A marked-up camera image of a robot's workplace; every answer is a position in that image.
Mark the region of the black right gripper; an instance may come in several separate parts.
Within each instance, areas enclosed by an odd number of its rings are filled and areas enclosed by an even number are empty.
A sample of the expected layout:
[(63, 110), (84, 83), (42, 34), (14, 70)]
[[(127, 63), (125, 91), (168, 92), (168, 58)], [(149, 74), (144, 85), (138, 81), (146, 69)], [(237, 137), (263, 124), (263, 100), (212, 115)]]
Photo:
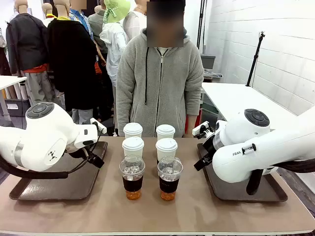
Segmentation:
[(197, 144), (199, 160), (194, 164), (197, 171), (202, 170), (213, 161), (213, 156), (216, 152), (213, 145), (213, 138), (214, 137), (210, 137), (204, 143)]

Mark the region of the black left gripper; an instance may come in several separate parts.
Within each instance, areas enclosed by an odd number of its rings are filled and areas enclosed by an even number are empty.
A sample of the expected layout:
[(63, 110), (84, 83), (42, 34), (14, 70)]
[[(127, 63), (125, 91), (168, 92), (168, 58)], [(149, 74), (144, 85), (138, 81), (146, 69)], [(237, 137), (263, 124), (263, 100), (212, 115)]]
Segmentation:
[(86, 147), (86, 151), (88, 154), (87, 161), (100, 169), (104, 165), (104, 161), (101, 157), (94, 153), (95, 149), (96, 145)]

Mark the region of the white lidded paper cup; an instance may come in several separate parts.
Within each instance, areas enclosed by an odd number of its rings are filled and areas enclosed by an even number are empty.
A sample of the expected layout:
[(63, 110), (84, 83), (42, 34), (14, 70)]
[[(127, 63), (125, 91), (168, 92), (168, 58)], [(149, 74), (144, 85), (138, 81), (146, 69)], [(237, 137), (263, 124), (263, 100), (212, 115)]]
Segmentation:
[(124, 156), (134, 155), (142, 158), (144, 141), (137, 136), (129, 137), (123, 140), (122, 148)]
[(157, 162), (161, 159), (176, 154), (178, 148), (177, 142), (173, 138), (162, 138), (156, 142)]
[(157, 139), (174, 138), (175, 128), (169, 124), (162, 124), (156, 128)]
[(142, 137), (143, 128), (139, 123), (131, 122), (124, 126), (123, 132), (125, 134), (125, 138), (130, 137)]

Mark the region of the clear iced coffee cup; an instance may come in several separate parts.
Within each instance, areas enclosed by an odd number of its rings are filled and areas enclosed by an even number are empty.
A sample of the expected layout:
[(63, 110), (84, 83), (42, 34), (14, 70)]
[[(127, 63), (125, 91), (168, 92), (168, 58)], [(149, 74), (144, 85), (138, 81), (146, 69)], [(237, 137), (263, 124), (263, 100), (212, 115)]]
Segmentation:
[(140, 156), (127, 155), (119, 164), (126, 197), (129, 200), (137, 200), (141, 197), (145, 162)]
[(181, 160), (173, 156), (164, 157), (157, 164), (157, 171), (161, 198), (164, 201), (174, 200), (179, 179), (183, 172)]

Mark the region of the person's right forearm grey sleeve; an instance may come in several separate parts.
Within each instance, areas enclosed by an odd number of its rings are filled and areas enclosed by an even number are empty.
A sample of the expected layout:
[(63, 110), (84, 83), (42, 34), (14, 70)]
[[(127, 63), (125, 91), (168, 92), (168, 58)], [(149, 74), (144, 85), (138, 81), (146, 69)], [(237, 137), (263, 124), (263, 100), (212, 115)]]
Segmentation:
[(134, 83), (117, 80), (116, 110), (118, 134), (124, 136), (123, 128), (129, 123), (130, 110), (133, 102)]

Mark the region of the person's left forearm grey sleeve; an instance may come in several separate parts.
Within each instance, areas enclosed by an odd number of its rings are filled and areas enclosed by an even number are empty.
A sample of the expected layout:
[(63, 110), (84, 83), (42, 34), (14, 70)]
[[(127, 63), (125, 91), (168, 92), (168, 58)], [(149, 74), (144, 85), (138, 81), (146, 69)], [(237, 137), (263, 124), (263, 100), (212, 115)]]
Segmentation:
[(186, 82), (185, 85), (185, 106), (188, 116), (198, 116), (201, 98), (202, 82)]

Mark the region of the brown plastic serving tray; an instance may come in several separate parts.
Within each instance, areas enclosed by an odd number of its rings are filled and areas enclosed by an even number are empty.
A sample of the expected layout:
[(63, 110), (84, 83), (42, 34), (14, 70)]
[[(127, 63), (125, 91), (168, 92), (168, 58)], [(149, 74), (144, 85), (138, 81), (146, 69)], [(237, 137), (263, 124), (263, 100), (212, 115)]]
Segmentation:
[(22, 178), (9, 193), (18, 201), (67, 201), (87, 198), (94, 187), (99, 168), (86, 163), (66, 179)]
[(287, 194), (272, 176), (276, 167), (255, 164), (254, 145), (235, 144), (216, 150), (203, 168), (214, 195), (223, 201), (248, 203), (285, 202)]

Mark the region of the grey tray of small items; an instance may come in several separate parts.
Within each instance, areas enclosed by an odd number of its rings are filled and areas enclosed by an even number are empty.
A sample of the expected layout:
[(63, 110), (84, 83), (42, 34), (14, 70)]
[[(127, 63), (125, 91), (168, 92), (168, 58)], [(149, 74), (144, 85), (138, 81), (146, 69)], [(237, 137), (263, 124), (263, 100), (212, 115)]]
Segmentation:
[(223, 77), (222, 74), (215, 73), (215, 72), (213, 72), (212, 69), (204, 69), (203, 76), (204, 76), (205, 79), (209, 79), (209, 80), (212, 80), (214, 78), (220, 79), (220, 78)]

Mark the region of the person's left hand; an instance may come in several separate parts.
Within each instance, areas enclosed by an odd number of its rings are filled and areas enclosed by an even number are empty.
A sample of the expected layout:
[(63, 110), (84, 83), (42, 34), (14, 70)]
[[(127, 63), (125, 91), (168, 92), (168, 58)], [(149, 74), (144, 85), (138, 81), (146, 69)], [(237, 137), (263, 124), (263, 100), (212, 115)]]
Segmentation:
[(197, 116), (187, 116), (186, 119), (187, 130), (184, 135), (185, 138), (193, 138), (192, 130), (195, 128), (196, 118)]

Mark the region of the large white table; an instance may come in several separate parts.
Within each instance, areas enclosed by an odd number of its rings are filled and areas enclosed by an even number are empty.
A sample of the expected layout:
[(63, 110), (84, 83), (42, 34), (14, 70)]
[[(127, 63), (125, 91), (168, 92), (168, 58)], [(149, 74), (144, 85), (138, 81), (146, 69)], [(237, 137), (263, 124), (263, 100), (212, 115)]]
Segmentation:
[(203, 83), (202, 88), (226, 121), (240, 111), (256, 109), (269, 118), (271, 129), (293, 127), (296, 122), (296, 115), (251, 87), (242, 84)]

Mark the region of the person in grey fleece hoodie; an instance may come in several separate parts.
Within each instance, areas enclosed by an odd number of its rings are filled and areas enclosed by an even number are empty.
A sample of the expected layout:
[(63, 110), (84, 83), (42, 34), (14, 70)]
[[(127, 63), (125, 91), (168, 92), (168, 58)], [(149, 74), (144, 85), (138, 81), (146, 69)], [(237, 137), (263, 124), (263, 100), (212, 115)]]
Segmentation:
[(162, 124), (183, 137), (186, 82), (203, 82), (199, 49), (184, 27), (185, 6), (186, 0), (150, 0), (146, 28), (128, 42), (120, 59), (117, 80), (134, 83), (129, 123), (139, 123), (144, 137), (156, 136)]

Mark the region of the grey bin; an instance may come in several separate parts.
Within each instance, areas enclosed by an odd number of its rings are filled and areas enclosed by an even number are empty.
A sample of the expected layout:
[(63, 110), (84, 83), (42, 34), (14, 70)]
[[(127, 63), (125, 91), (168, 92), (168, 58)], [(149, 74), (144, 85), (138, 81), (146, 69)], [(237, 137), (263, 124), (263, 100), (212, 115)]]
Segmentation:
[(216, 57), (212, 55), (201, 54), (202, 65), (204, 69), (213, 69)]

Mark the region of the dark storage box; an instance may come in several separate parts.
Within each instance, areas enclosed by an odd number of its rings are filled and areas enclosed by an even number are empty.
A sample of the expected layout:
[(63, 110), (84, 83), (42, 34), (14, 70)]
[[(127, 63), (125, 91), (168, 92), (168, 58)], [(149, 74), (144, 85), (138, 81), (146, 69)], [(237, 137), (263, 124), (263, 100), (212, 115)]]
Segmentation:
[(28, 108), (31, 107), (29, 100), (5, 99), (7, 110), (12, 117), (24, 117)]

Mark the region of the black tripod stand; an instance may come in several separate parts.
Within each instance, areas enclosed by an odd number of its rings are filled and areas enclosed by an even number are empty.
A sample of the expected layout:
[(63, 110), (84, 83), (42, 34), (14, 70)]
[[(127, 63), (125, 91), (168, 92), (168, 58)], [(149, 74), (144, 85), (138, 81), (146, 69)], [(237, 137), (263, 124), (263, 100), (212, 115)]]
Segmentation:
[(265, 37), (265, 33), (264, 33), (264, 31), (261, 31), (259, 33), (258, 45), (257, 45), (256, 51), (255, 51), (255, 55), (253, 57), (251, 69), (250, 69), (249, 76), (248, 76), (248, 79), (247, 79), (247, 83), (246, 83), (247, 87), (251, 86), (251, 80), (252, 80), (252, 77), (253, 77), (253, 74), (254, 74), (254, 69), (256, 67), (256, 63), (257, 63), (257, 60), (258, 60), (261, 43), (262, 43), (262, 40), (263, 40), (264, 37)]

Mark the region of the paper rolls under table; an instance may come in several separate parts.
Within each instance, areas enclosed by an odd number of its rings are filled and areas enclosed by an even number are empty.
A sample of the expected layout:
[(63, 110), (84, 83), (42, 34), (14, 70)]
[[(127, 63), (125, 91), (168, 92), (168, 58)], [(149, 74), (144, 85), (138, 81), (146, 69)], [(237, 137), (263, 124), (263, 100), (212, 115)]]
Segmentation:
[(23, 83), (13, 84), (6, 87), (4, 90), (7, 99), (27, 100), (29, 98), (26, 90), (26, 85)]

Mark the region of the mannequin in white jacket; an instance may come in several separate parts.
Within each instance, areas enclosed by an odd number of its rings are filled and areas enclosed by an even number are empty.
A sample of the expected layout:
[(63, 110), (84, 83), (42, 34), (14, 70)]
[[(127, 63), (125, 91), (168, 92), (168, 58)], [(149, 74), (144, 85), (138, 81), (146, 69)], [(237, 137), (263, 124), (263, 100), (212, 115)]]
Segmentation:
[(104, 23), (99, 37), (107, 47), (106, 70), (112, 82), (112, 86), (115, 87), (118, 66), (122, 53), (128, 43), (128, 37), (119, 22)]

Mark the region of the small white table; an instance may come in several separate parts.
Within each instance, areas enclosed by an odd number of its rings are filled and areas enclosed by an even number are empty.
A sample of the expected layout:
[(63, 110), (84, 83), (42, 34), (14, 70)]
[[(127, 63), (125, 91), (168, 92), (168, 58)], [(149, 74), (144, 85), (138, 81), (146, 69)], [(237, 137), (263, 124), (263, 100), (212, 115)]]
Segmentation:
[(27, 80), (27, 77), (0, 75), (0, 90), (25, 80)]

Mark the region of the black light stand poles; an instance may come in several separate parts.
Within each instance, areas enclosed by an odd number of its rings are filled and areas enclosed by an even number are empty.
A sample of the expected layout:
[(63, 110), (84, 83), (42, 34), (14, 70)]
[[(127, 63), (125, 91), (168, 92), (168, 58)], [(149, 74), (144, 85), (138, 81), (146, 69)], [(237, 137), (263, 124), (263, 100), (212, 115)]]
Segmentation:
[(203, 27), (204, 14), (206, 12), (208, 0), (200, 0), (200, 12), (199, 12), (199, 23), (198, 23), (198, 32), (197, 32), (197, 48), (200, 49), (200, 40)]

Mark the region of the mannequin in grey-green jacket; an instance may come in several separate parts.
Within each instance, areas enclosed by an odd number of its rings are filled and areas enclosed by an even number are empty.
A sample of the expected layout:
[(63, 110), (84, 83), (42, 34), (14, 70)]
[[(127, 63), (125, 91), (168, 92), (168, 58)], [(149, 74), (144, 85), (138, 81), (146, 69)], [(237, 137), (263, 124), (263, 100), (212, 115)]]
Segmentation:
[(105, 8), (102, 5), (100, 5), (100, 6), (97, 6), (96, 9), (97, 9), (96, 13), (88, 17), (88, 21), (93, 32), (94, 40), (97, 43), (100, 52), (103, 55), (106, 55), (107, 54), (106, 44), (104, 43), (103, 40), (100, 39), (100, 36), (99, 36), (100, 33), (102, 32)]

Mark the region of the mannequin in dark grey jacket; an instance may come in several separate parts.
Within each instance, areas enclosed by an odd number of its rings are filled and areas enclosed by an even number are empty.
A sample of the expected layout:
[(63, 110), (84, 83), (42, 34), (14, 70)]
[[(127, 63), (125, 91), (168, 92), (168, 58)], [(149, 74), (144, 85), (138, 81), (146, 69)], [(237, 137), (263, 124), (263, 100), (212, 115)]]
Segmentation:
[(27, 77), (33, 103), (52, 101), (53, 89), (47, 73), (47, 27), (27, 12), (27, 0), (15, 0), (14, 7), (18, 15), (7, 23), (6, 29), (10, 71)]

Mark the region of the mannequin in white shirt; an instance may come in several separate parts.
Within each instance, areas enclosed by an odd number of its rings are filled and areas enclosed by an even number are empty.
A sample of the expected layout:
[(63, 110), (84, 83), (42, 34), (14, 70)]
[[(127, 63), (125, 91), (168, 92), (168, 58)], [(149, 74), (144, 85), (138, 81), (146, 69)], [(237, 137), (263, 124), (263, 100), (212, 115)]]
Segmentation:
[(147, 2), (149, 0), (135, 0), (136, 6), (124, 19), (123, 28), (130, 42), (147, 26)]

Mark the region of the person in blue patterned shirt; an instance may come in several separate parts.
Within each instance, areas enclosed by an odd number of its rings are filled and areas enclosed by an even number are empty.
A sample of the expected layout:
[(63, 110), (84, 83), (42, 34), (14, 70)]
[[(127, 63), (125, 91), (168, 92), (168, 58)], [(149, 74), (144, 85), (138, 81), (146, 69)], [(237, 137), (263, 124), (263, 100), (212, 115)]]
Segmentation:
[(87, 0), (70, 0), (69, 18), (73, 21), (80, 22), (86, 31), (89, 33), (90, 38), (94, 41), (93, 32), (89, 24), (88, 18), (84, 15), (83, 10), (87, 9)]

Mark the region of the green bucket hat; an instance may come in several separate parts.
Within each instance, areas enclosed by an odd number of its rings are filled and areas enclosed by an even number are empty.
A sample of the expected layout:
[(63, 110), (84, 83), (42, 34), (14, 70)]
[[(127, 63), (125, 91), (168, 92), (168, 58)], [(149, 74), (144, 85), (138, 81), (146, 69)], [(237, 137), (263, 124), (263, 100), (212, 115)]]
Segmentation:
[(129, 0), (104, 0), (106, 6), (104, 23), (117, 23), (125, 18), (130, 10)]

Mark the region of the mannequin with yellow collar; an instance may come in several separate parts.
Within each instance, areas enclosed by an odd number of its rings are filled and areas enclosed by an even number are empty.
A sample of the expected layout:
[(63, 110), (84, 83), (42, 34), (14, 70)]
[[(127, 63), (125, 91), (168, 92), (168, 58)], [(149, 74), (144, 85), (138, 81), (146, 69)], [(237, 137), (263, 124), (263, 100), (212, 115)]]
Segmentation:
[(45, 27), (48, 27), (48, 25), (57, 17), (53, 14), (53, 7), (50, 3), (43, 3), (42, 11), (45, 15), (45, 18), (42, 20), (42, 22)]

